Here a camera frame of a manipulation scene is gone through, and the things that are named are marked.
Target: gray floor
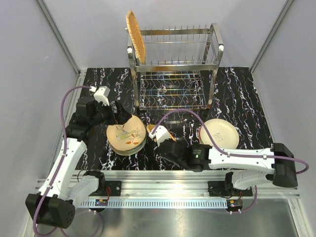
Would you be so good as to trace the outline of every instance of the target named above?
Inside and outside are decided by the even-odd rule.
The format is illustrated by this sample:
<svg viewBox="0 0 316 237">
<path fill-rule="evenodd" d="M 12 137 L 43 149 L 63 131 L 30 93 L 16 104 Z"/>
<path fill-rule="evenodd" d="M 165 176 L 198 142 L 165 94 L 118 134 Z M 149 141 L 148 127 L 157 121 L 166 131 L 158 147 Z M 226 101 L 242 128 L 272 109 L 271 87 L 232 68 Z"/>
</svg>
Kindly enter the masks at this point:
<svg viewBox="0 0 316 237">
<path fill-rule="evenodd" d="M 100 237 L 297 237 L 288 204 L 284 200 L 258 200 L 241 215 L 200 209 L 106 209 Z M 71 237 L 88 237 L 97 217 L 82 213 L 65 230 Z M 47 233 L 49 228 L 41 228 Z M 53 237 L 62 237 L 57 230 Z"/>
</svg>

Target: dish rack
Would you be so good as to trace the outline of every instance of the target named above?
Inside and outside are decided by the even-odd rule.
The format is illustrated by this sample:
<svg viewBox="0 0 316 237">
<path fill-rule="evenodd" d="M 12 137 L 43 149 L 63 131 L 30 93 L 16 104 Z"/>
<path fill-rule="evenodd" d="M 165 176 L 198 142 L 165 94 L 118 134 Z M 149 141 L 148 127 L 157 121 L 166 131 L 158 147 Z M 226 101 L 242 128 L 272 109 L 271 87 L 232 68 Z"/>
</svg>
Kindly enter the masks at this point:
<svg viewBox="0 0 316 237">
<path fill-rule="evenodd" d="M 137 58 L 130 36 L 127 43 L 135 107 L 140 110 L 205 109 L 208 112 L 224 52 L 218 25 L 145 29 L 141 34 L 146 47 L 145 64 Z M 208 101 L 200 75 L 202 70 L 213 70 Z"/>
</svg>

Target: metal beam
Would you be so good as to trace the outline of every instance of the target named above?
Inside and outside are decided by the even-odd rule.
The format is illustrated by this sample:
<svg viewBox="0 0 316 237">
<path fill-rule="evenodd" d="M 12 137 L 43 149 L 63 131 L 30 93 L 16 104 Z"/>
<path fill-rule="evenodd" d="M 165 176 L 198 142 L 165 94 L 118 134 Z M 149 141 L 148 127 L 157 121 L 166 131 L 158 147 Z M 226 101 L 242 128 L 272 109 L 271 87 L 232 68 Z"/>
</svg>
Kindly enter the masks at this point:
<svg viewBox="0 0 316 237">
<path fill-rule="evenodd" d="M 287 15 L 290 7 L 292 6 L 292 4 L 294 3 L 295 0 L 286 0 L 280 14 L 278 15 L 274 25 L 272 26 L 272 29 L 270 30 L 264 44 L 262 45 L 259 54 L 257 55 L 255 61 L 253 62 L 252 66 L 250 67 L 250 71 L 251 73 L 253 73 L 256 70 L 256 67 L 258 66 L 261 58 L 263 57 L 263 55 L 265 54 L 267 48 L 269 47 L 269 44 L 271 43 L 273 37 L 275 36 L 278 28 L 280 27 L 283 19 L 285 18 L 285 16 Z"/>
<path fill-rule="evenodd" d="M 42 12 L 44 18 L 46 19 L 50 29 L 52 30 L 53 34 L 55 35 L 60 47 L 62 48 L 63 52 L 65 53 L 70 65 L 72 66 L 72 68 L 74 69 L 76 76 L 79 76 L 80 73 L 80 68 L 78 67 L 78 65 L 76 64 L 73 56 L 71 55 L 63 37 L 61 36 L 44 0 L 35 0 L 35 2 L 38 4 L 40 11 Z"/>
</svg>

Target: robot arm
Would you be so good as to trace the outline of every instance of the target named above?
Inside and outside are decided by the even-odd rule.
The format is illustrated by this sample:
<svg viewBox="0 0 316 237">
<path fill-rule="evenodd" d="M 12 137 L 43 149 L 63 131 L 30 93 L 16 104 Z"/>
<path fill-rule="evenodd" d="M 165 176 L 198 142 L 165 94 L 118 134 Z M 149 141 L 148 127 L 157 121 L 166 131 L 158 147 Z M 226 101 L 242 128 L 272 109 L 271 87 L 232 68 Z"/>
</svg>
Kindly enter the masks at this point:
<svg viewBox="0 0 316 237">
<path fill-rule="evenodd" d="M 281 143 L 274 143 L 272 148 L 260 150 L 227 150 L 228 155 L 219 152 L 215 147 L 194 143 L 186 148 L 174 142 L 168 130 L 159 126 L 149 137 L 156 138 L 157 153 L 186 170 L 201 172 L 203 170 L 233 168 L 238 172 L 226 174 L 227 189 L 247 189 L 250 186 L 273 183 L 279 187 L 297 187 L 297 178 L 294 161 L 276 160 L 267 156 L 294 157 L 294 155 Z M 230 154 L 262 155 L 262 158 L 230 157 Z"/>
<path fill-rule="evenodd" d="M 104 174 L 100 171 L 86 172 L 80 182 L 71 189 L 69 183 L 80 157 L 86 151 L 89 140 L 93 136 L 95 126 L 125 124 L 132 115 L 126 112 L 118 101 L 110 105 L 107 98 L 110 90 L 106 86 L 98 90 L 92 87 L 90 91 L 94 92 L 93 96 L 78 99 L 76 112 L 66 127 L 67 150 L 64 151 L 63 141 L 46 181 L 37 194 L 29 194 L 26 198 L 27 209 L 33 218 L 42 194 L 47 187 L 50 187 L 39 211 L 38 224 L 68 228 L 81 202 L 90 194 L 98 195 L 105 190 Z M 57 176 L 53 184 L 49 185 L 63 155 L 65 158 Z"/>
</svg>

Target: gray wall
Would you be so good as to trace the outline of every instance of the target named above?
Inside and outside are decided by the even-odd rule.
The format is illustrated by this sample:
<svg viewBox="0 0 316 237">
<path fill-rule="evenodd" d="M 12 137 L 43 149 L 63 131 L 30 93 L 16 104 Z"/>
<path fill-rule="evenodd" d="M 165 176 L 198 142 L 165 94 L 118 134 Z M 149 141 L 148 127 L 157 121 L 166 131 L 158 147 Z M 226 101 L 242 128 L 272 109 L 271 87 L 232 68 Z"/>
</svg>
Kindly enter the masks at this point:
<svg viewBox="0 0 316 237">
<path fill-rule="evenodd" d="M 305 211 L 316 235 L 315 9 L 315 0 L 294 2 L 255 70 L 254 79 L 275 140 L 311 166 L 298 178 Z"/>
<path fill-rule="evenodd" d="M 75 73 L 34 0 L 1 0 L 0 235 L 22 236 L 28 193 L 47 174 Z"/>
<path fill-rule="evenodd" d="M 141 29 L 198 27 L 217 22 L 221 66 L 250 67 L 285 0 L 45 0 L 80 68 L 128 67 L 125 16 Z"/>
</svg>

